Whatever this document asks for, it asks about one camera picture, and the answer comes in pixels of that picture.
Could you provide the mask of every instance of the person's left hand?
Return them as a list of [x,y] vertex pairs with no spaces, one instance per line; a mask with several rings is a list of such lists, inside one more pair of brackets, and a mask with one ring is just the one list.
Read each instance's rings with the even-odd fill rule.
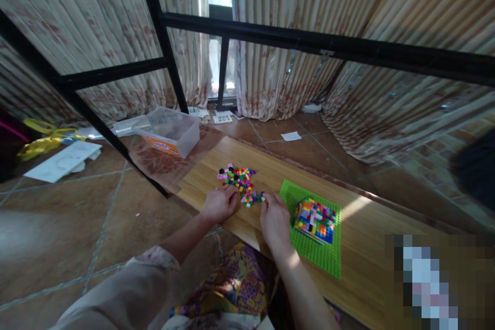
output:
[[234,213],[238,196],[239,190],[233,185],[225,185],[215,191],[211,191],[206,196],[200,215],[204,216],[212,224],[222,223]]

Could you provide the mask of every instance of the lego mosaic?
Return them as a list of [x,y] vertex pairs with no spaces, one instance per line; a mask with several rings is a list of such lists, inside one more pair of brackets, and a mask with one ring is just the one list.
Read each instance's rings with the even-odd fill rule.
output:
[[318,243],[331,244],[337,213],[309,197],[298,204],[294,228]]

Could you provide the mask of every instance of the green baseplate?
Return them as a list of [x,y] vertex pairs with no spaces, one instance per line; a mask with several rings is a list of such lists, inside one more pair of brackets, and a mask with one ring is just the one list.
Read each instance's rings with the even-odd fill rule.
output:
[[[280,188],[280,196],[285,201],[290,212],[290,240],[292,246],[295,247],[301,256],[313,262],[316,266],[336,278],[342,279],[340,261],[340,206],[315,193],[309,192],[286,179],[284,179],[284,183]],[[320,245],[309,237],[304,236],[293,227],[298,203],[305,197],[311,197],[320,204],[335,210],[337,221],[335,223],[334,239],[331,245]]]

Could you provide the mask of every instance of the yellow strap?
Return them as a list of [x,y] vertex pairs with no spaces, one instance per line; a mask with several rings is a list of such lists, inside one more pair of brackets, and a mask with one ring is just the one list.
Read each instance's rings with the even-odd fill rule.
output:
[[39,131],[43,134],[51,134],[53,131],[57,129],[55,125],[48,124],[47,122],[36,120],[36,119],[24,119],[22,121],[26,126],[29,126],[31,129]]
[[86,141],[86,137],[77,135],[77,129],[74,128],[59,129],[55,125],[36,119],[24,119],[23,123],[31,129],[47,134],[47,136],[25,145],[18,153],[21,161],[31,160],[44,152],[57,148],[62,138],[76,138],[83,142]]

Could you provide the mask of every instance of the striped curtain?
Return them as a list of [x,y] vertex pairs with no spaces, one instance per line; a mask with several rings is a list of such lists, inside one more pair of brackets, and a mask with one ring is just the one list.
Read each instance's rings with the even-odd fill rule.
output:
[[[362,36],[495,55],[495,0],[379,0]],[[495,109],[495,91],[348,62],[323,109],[343,148],[373,165]]]
[[[163,11],[209,16],[208,0],[160,0]],[[211,88],[210,35],[168,28],[180,81],[190,106],[206,108]]]
[[[180,11],[190,7],[185,2],[203,0],[173,1]],[[0,7],[62,75],[162,55],[145,0],[0,0]],[[174,53],[182,53],[183,40],[174,38],[172,43]],[[11,114],[57,125],[81,123],[81,118],[46,83],[33,77],[36,73],[10,46],[2,49],[0,58],[0,102]],[[198,55],[191,52],[181,63],[196,66],[197,59]],[[190,104],[206,104],[204,79],[191,76],[192,71],[179,71],[186,98]],[[146,113],[156,105],[176,104],[167,71],[110,82],[79,94],[106,122]]]
[[[234,19],[327,34],[361,36],[378,0],[232,0]],[[263,121],[287,119],[335,75],[342,61],[237,42],[237,104]]]
[[[233,0],[236,20],[493,55],[495,0]],[[238,106],[285,119],[330,85],[323,120],[377,164],[494,109],[493,90],[238,42]]]

